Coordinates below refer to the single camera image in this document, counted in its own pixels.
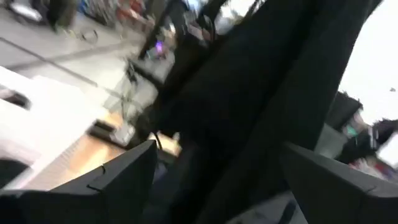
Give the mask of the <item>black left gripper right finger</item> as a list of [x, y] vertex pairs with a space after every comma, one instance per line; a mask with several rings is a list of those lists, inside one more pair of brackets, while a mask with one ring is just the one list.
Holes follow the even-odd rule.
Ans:
[[398, 185], [289, 142], [280, 164], [308, 224], [398, 224]]

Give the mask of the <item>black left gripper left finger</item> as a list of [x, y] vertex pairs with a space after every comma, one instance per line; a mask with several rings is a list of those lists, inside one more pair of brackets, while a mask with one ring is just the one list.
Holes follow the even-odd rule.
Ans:
[[147, 140], [53, 190], [5, 190], [0, 224], [139, 224], [156, 163]]

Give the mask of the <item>white plastic laundry basket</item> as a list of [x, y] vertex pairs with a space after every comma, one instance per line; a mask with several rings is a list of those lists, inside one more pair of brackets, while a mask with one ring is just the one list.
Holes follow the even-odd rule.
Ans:
[[0, 99], [0, 157], [28, 166], [5, 189], [50, 190], [62, 184], [77, 142], [107, 111], [75, 86], [40, 75], [26, 78], [2, 66], [0, 88], [29, 101], [24, 109]]

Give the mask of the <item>black metal table frame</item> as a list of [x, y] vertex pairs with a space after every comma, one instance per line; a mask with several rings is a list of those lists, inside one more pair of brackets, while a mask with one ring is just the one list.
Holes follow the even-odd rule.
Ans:
[[88, 130], [90, 136], [125, 150], [129, 150], [132, 147], [134, 133], [135, 128], [128, 123], [123, 122], [120, 127], [116, 127], [98, 119]]

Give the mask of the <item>black knit cloth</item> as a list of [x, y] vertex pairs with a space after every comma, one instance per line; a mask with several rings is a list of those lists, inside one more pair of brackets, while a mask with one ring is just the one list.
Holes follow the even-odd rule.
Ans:
[[313, 149], [382, 0], [266, 0], [154, 116], [182, 151], [140, 224], [225, 224], [285, 190], [282, 145]]

